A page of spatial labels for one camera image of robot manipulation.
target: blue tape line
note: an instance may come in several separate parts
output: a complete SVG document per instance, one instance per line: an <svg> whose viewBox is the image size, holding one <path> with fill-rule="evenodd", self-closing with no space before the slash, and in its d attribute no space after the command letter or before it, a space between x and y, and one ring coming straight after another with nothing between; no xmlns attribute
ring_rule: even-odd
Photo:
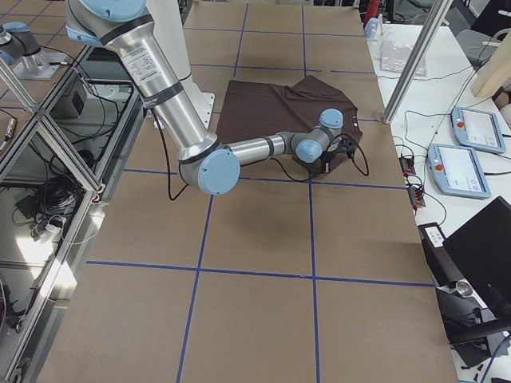
<svg viewBox="0 0 511 383"><path fill-rule="evenodd" d="M65 18L65 16L58 16L56 14L38 14L38 15L33 15L33 14L11 14L9 13L9 11L7 11L7 13L10 15L10 16L23 16L25 18L33 18L33 17L37 17L37 16L41 16L43 18Z"/></svg>
<svg viewBox="0 0 511 383"><path fill-rule="evenodd" d="M303 78L307 77L307 44L305 42L305 16L302 6Z"/></svg>
<svg viewBox="0 0 511 383"><path fill-rule="evenodd" d="M30 24L32 24L33 22L35 22L39 16L41 16L41 14L48 9L49 6L51 6L52 2L48 2L48 4L41 10L41 12L39 12L38 14L35 15L35 19L32 20L31 22L28 23L28 26L30 26Z"/></svg>
<svg viewBox="0 0 511 383"><path fill-rule="evenodd" d="M144 169L125 169L124 170L127 173L147 173L147 174L167 174L167 172L164 172L163 170L144 170ZM178 174L176 172L170 172L171 175L177 176Z"/></svg>
<svg viewBox="0 0 511 383"><path fill-rule="evenodd" d="M195 274L195 282L193 283L192 301L190 302L190 309L188 310L188 319L186 321L186 329L184 331L183 347L181 349L181 356L179 360L179 369L177 370L176 383L181 382L181 374L183 373L184 356L186 355L186 346L188 344L188 336L190 334L190 325L192 324L193 307L195 306L197 287L199 286L200 267L202 265L202 258L204 256L204 248L206 247L206 238L208 237L209 220L211 218L211 210L214 198L215 197L213 195L209 197L208 213L206 215L204 234L202 236L202 243L200 245L199 262L197 263L197 272Z"/></svg>
<svg viewBox="0 0 511 383"><path fill-rule="evenodd" d="M199 64L199 63L191 63L191 66L208 66L208 67L217 67L217 68L234 68L239 69L275 69L275 70L305 70L306 72L323 72L321 69L303 69L303 68L276 68L271 66L250 66L250 65L224 65L224 64ZM360 72L356 70L331 70L332 73L355 73L355 74L374 74L374 72Z"/></svg>
<svg viewBox="0 0 511 383"><path fill-rule="evenodd" d="M2 93L2 95L0 96L0 100L7 94L7 92L9 92L8 89L4 93Z"/></svg>
<svg viewBox="0 0 511 383"><path fill-rule="evenodd" d="M230 30L224 28L200 28L200 27L184 27L184 30L203 30L209 32L241 32L242 30ZM335 36L339 38L366 38L363 34L321 34L313 32L284 32L278 30L244 30L250 34L305 34L306 36Z"/></svg>
<svg viewBox="0 0 511 383"><path fill-rule="evenodd" d="M245 270L223 270L223 269L202 268L202 269L200 269L200 271L203 271L205 273L215 273L215 274L251 275L254 277L312 279L312 276L310 276L310 275L280 274L280 273L267 273L267 272L245 271Z"/></svg>
<svg viewBox="0 0 511 383"><path fill-rule="evenodd" d="M200 27L183 27L183 30L204 30L208 32L241 32L241 30L230 30L230 29L224 29L224 28L200 28Z"/></svg>
<svg viewBox="0 0 511 383"><path fill-rule="evenodd" d="M364 71L358 71L358 70L331 70L332 73L358 73L358 74L374 74L374 72L364 72Z"/></svg>
<svg viewBox="0 0 511 383"><path fill-rule="evenodd" d="M245 15L243 17L243 25L241 26L240 43L238 45L238 52L236 53L236 64L234 66L234 72L232 74L233 77L236 77L236 71L238 70L238 64L240 63L241 43L243 42L243 34L244 34L244 30L245 30L245 24L247 22L247 14L248 14L248 4L245 6Z"/></svg>
<svg viewBox="0 0 511 383"><path fill-rule="evenodd" d="M50 46L51 42L53 41L53 39L56 37L56 36L66 36L67 37L67 33L66 34L60 34L60 31L63 30L65 28L65 23L63 26L60 27L60 29L57 31L57 33L48 41L47 45Z"/></svg>
<svg viewBox="0 0 511 383"><path fill-rule="evenodd" d="M320 34L320 33L308 33L307 36L335 36L337 38L364 38L366 39L366 36L363 34Z"/></svg>
<svg viewBox="0 0 511 383"><path fill-rule="evenodd" d="M125 169L125 172L129 173L147 173L147 174L167 174L162 170L144 170L144 169ZM173 176L177 176L178 174L175 172L171 172ZM305 184L304 182L296 182L293 180L282 180L279 178L255 178L255 177L240 177L240 180L248 180L248 181L264 181L264 182L280 182L280 183L288 183L288 184ZM406 190L404 186L387 186L387 185L370 185L370 184L349 184L346 182L326 182L326 181L312 181L313 184L318 185L328 185L328 186L344 186L344 187L353 187L353 188L375 188L375 189L390 189L390 190Z"/></svg>
<svg viewBox="0 0 511 383"><path fill-rule="evenodd" d="M2 16L0 16L0 20L6 15L6 14L10 14L10 11L13 10L14 8L16 8L16 6L19 5L19 3L22 2L22 0L18 0L18 2L16 4L14 4L13 6L11 6L7 12L5 12L4 14L2 14Z"/></svg>
<svg viewBox="0 0 511 383"><path fill-rule="evenodd" d="M316 277L318 281L331 282L352 282L364 283L369 285L391 285L391 286L411 286L411 287L434 287L433 283L424 282L400 282L400 281L381 281L377 279L360 279L360 278L338 278L338 277Z"/></svg>
<svg viewBox="0 0 511 383"><path fill-rule="evenodd" d="M139 267L142 269L164 269L164 270L195 271L195 272L197 272L196 267L158 265L158 264L153 264L153 263L131 263L131 262L97 261L97 260L87 261L86 263L88 265L100 265L100 266Z"/></svg>
<svg viewBox="0 0 511 383"><path fill-rule="evenodd" d="M2 106L2 109L16 109L16 110L25 110L22 106Z"/></svg>
<svg viewBox="0 0 511 383"><path fill-rule="evenodd" d="M323 181L312 181L313 184L317 185L329 185L329 186L348 186L354 188L375 188L375 189L391 189L391 190L406 190L404 186L386 186L386 185L369 185L369 184L348 184L345 182L323 182Z"/></svg>
<svg viewBox="0 0 511 383"><path fill-rule="evenodd" d="M301 68L275 68L271 66L250 66L250 65L223 65L223 64L190 64L190 66L210 66L218 68L233 68L233 69L271 69L271 70L299 70ZM321 70L312 70L313 72L322 72Z"/></svg>
<svg viewBox="0 0 511 383"><path fill-rule="evenodd" d="M311 264L312 264L312 305L314 311L314 343L316 360L316 383L321 383L321 364L319 359L318 293L316 284L316 252L314 235L314 206L312 201L312 182L309 179L309 222L311 227Z"/></svg>
<svg viewBox="0 0 511 383"><path fill-rule="evenodd" d="M225 270L225 269L212 269L212 268L197 268L187 266L173 266L161 265L157 263L130 263L130 262L117 262L117 261L101 261L89 260L86 261L88 265L93 266L117 266L117 267L138 267L142 269L162 269L162 270L177 270L177 271L200 271L201 273L211 274L233 274L233 275L247 275L254 277L272 277L272 278L286 278L286 279L315 279L317 281L328 282L346 282L346 283L362 283L367 285L391 285L391 286L411 286L411 287L434 287L433 283L424 282L403 282L403 281L382 281L379 279L361 279L361 278L343 278L343 277L327 277L322 275L301 275L301 274L281 274L269 273L264 271L248 271L248 270Z"/></svg>

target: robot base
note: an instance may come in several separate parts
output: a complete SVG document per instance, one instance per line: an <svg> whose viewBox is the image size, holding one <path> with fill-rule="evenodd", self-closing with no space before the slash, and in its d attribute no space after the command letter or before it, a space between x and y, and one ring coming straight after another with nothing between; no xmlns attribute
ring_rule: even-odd
<svg viewBox="0 0 511 383"><path fill-rule="evenodd" d="M67 54L63 53L46 53L46 58L49 62L61 62L67 61ZM55 73L60 68L60 65L50 65L47 70L43 70L40 73L29 72L22 62L16 65L14 68L14 74L20 80L51 80Z"/></svg>

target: white label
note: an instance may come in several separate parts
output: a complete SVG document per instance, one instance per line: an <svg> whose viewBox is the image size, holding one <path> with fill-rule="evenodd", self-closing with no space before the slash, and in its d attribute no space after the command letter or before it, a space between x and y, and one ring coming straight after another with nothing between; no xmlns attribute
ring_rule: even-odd
<svg viewBox="0 0 511 383"><path fill-rule="evenodd" d="M153 54L145 46L140 46L122 58L126 69L138 85L145 84L161 75L161 70Z"/></svg>
<svg viewBox="0 0 511 383"><path fill-rule="evenodd" d="M438 227L427 227L426 234L435 247L442 247L444 245L444 237L440 234Z"/></svg>

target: robot arm label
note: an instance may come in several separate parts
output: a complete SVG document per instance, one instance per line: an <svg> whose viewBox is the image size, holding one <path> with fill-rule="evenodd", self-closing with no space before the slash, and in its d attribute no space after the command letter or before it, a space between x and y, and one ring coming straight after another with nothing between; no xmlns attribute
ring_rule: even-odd
<svg viewBox="0 0 511 383"><path fill-rule="evenodd" d="M137 85L144 84L161 76L161 70L155 57L145 46L139 46L127 55L122 61Z"/></svg>

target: light blue joint cap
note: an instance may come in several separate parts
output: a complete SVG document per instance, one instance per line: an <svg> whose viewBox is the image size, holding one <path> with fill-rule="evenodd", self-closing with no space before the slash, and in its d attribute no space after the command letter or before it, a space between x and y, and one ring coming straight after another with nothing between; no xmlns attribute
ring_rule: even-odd
<svg viewBox="0 0 511 383"><path fill-rule="evenodd" d="M65 27L67 29L67 36L71 40L85 45L96 46L97 48L101 48L103 46L101 41L99 41L96 36L93 36L92 34L84 34L82 31L70 28L68 26Z"/></svg>
<svg viewBox="0 0 511 383"><path fill-rule="evenodd" d="M199 168L199 188L206 194L225 194L238 182L240 169L240 161L230 150L215 150Z"/></svg>
<svg viewBox="0 0 511 383"><path fill-rule="evenodd" d="M0 49L0 58L6 62L7 65L12 65L16 62L16 59L8 54L5 50Z"/></svg>
<svg viewBox="0 0 511 383"><path fill-rule="evenodd" d="M24 22L8 22L3 25L3 29L12 34L13 32L30 32L30 28Z"/></svg>
<svg viewBox="0 0 511 383"><path fill-rule="evenodd" d="M296 146L295 152L298 158L300 158L303 162L312 164L319 158L319 156L321 156L323 149L316 141L303 140Z"/></svg>
<svg viewBox="0 0 511 383"><path fill-rule="evenodd" d="M323 110L319 117L319 123L325 128L341 129L343 127L343 114L337 109Z"/></svg>
<svg viewBox="0 0 511 383"><path fill-rule="evenodd" d="M80 0L92 14L109 22L129 22L145 9L145 0Z"/></svg>

